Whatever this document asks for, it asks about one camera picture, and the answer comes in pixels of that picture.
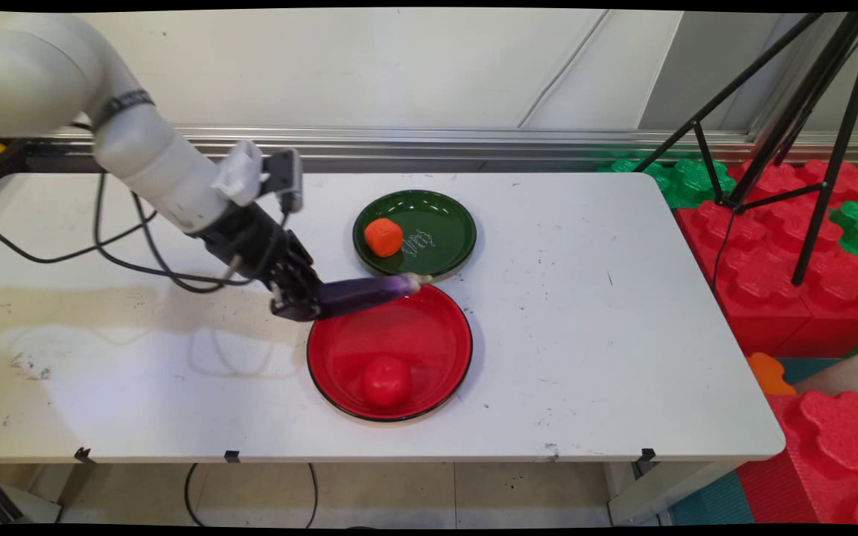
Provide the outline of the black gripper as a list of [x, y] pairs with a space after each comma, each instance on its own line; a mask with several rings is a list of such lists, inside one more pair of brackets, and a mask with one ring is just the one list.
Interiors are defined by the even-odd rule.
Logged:
[[322, 312], [317, 295], [320, 278], [312, 266], [313, 258], [295, 233], [273, 220], [258, 203], [229, 205], [214, 223], [190, 235], [203, 241], [207, 251], [225, 264], [238, 259], [235, 272], [241, 277], [271, 288], [270, 311], [276, 318], [313, 322]]

